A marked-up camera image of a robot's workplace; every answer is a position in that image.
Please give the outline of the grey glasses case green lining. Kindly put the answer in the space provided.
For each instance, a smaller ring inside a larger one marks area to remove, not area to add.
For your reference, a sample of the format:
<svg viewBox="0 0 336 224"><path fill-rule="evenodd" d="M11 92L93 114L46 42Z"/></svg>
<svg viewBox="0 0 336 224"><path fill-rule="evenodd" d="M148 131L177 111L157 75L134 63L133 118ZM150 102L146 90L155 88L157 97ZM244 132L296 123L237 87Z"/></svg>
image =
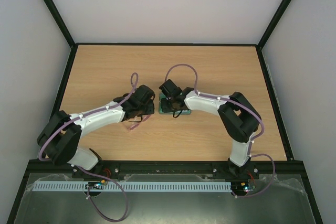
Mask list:
<svg viewBox="0 0 336 224"><path fill-rule="evenodd" d="M175 114L177 115L180 113L180 110L174 111L168 107L168 105L165 103L167 101L167 97L163 94L159 94L159 113L160 114Z"/></svg>

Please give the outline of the pink transparent sunglasses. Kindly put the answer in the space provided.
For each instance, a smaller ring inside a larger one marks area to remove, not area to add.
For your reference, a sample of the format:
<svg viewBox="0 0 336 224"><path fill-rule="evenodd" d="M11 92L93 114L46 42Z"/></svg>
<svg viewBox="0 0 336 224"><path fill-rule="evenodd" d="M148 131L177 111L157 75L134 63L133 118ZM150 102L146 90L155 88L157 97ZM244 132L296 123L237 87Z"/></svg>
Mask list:
<svg viewBox="0 0 336 224"><path fill-rule="evenodd" d="M135 130L138 126L140 126L141 123L147 121L151 115L141 115L138 117L135 121L128 121L131 123L131 125L128 127L129 131Z"/></svg>

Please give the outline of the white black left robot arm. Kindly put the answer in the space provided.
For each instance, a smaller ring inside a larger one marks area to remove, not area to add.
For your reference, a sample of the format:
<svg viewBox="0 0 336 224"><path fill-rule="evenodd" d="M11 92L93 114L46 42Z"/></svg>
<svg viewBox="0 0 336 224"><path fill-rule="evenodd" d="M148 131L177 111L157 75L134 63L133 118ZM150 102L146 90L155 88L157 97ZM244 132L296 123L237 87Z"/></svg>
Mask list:
<svg viewBox="0 0 336 224"><path fill-rule="evenodd" d="M56 112L37 138L39 160L92 170L101 158L94 150L80 147L80 139L104 126L152 115L154 98L154 91L141 85L93 110L73 114Z"/></svg>

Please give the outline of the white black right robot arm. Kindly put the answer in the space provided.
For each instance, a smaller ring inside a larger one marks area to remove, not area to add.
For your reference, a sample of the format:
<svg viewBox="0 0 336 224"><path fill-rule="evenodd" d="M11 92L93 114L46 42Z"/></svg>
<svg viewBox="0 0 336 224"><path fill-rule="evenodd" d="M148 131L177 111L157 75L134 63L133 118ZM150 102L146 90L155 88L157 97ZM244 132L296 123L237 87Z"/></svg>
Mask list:
<svg viewBox="0 0 336 224"><path fill-rule="evenodd" d="M240 92L232 95L207 94L190 87L182 90L170 79L159 89L165 96L160 100L164 113L197 110L220 117L233 140L226 170L233 177L242 177L251 159L252 144L265 131L261 116L245 96Z"/></svg>

